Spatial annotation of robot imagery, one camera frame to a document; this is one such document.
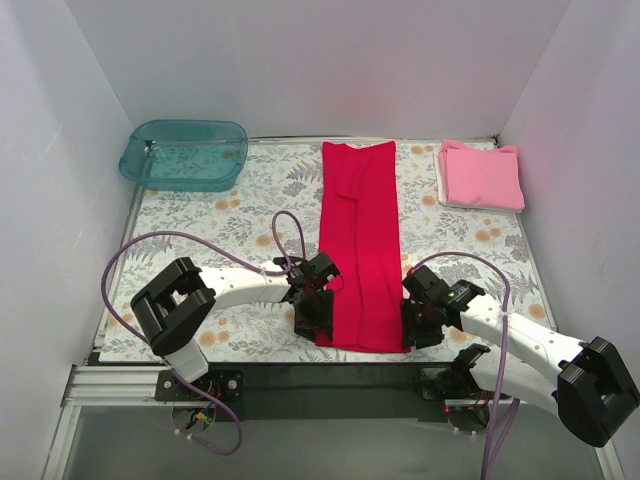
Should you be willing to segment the red t shirt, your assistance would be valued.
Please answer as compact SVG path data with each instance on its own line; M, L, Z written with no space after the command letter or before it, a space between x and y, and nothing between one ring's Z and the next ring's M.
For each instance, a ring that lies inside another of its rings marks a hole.
M333 328L315 344L348 351L403 354L402 260L396 188L396 144L322 147L323 197L319 250L341 277Z

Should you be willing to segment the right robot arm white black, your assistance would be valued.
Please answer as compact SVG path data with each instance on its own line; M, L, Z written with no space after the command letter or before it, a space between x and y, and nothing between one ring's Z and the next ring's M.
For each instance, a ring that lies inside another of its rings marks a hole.
M499 387L503 395L557 416L578 439L605 446L639 407L639 390L616 347L596 337L586 342L507 314L481 287L448 285L426 266L402 282L403 342L435 346L444 328L481 338L436 373L428 388L449 399L470 398Z

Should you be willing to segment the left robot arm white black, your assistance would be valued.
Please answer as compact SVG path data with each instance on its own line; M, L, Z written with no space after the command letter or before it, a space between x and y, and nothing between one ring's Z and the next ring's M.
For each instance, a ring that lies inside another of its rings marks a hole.
M293 331L314 341L333 333L334 292L330 281L341 274L326 253L290 263L276 257L248 268L199 268L188 257L171 262L131 300L131 308L154 355L192 383L209 371L195 336L206 317L218 310L259 303L288 303Z

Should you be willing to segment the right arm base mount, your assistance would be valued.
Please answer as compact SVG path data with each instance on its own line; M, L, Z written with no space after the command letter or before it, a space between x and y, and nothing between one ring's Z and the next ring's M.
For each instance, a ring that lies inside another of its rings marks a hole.
M470 400L482 402L488 393L472 378L469 370L423 368L417 377L417 392L426 400Z

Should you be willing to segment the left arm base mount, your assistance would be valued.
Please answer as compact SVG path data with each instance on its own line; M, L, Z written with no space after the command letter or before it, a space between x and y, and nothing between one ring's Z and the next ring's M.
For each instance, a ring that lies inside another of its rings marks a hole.
M243 395L244 373L241 370L210 370L192 385L223 402L232 402ZM157 378L154 399L186 402L204 400L204 397L184 386L170 371L162 371Z

